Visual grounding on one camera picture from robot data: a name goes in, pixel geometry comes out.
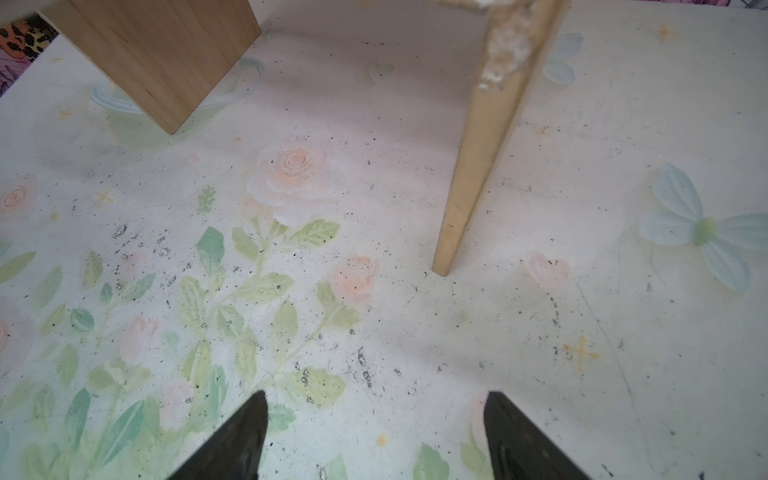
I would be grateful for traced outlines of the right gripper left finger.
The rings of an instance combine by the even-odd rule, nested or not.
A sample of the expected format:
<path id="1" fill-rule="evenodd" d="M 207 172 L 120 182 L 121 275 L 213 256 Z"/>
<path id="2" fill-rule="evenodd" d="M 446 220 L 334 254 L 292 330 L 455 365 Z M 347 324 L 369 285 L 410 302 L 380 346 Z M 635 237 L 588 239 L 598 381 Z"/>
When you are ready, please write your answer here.
<path id="1" fill-rule="evenodd" d="M 268 402 L 255 392 L 169 480 L 256 480 L 268 431 Z"/>

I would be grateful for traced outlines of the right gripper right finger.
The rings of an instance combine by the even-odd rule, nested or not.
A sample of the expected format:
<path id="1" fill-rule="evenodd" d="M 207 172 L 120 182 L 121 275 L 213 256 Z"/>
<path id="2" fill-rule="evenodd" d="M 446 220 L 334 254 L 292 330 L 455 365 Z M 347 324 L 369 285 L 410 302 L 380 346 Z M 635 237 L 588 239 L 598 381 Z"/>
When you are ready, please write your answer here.
<path id="1" fill-rule="evenodd" d="M 496 480 L 588 480 L 577 466 L 506 395 L 488 394 L 483 421 Z"/>

